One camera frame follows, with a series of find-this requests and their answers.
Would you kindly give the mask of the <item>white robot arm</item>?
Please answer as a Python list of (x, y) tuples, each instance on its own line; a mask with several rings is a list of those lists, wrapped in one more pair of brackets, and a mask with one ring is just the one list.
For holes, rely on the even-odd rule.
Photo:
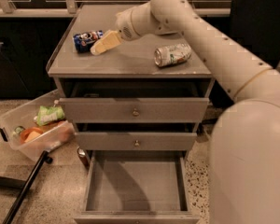
[(201, 19), (187, 0), (149, 0), (118, 15), (91, 53), (181, 34), (234, 104), (211, 136), (210, 224), (280, 224), (280, 73)]

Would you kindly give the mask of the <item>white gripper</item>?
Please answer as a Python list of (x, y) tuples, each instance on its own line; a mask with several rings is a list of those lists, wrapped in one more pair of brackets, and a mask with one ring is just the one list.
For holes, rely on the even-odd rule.
[(137, 33), (133, 28), (132, 10), (127, 9), (116, 15), (116, 28), (118, 31), (108, 30), (91, 47), (92, 55), (100, 55), (111, 50), (122, 43), (122, 39), (132, 41), (137, 38)]

